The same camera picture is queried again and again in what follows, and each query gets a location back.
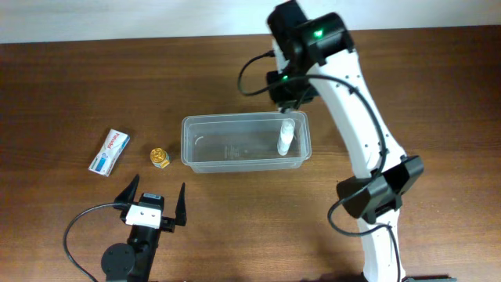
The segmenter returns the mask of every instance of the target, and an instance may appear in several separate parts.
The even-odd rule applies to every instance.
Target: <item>white bottle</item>
[[[282,121],[282,128],[280,129],[279,142],[276,145],[279,150],[279,154],[285,156],[289,151],[290,144],[294,137],[294,126],[295,122],[291,118],[287,118]]]

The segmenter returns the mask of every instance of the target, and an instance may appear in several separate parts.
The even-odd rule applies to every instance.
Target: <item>yellow lid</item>
[[[162,148],[153,149],[150,153],[150,159],[154,163],[161,163],[166,157],[167,153]]]

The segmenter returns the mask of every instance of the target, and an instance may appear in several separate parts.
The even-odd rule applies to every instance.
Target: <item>white backdrop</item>
[[[0,43],[268,33],[280,0],[0,0]],[[349,29],[501,24],[501,0],[299,0]]]

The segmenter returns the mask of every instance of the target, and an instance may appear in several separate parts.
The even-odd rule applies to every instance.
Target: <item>wooden table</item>
[[[501,28],[354,31],[384,120],[425,173],[399,223],[409,275],[460,281],[501,276]],[[173,216],[186,183],[188,225],[165,233],[159,281],[299,281],[362,271],[361,241],[326,213],[352,175],[321,99],[305,105],[312,157],[295,170],[198,175],[180,160],[189,115],[272,111],[268,95],[236,90],[242,65],[270,37],[156,38],[0,46],[0,280],[86,281],[67,260],[63,231],[82,210],[112,201],[141,175],[139,193],[166,197]],[[245,84],[264,85],[272,59]],[[109,178],[87,170],[110,128],[131,135]],[[173,157],[153,167],[149,152]],[[112,209],[78,222],[74,257],[99,280],[103,251],[130,230]],[[336,220],[356,229],[344,211]]]

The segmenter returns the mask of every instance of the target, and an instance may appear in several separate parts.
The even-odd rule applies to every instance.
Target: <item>gray plastic bin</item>
[[[286,118],[294,119],[294,138],[287,155],[280,156],[276,145]],[[311,155],[303,112],[216,114],[182,121],[182,163],[196,173],[299,168]]]

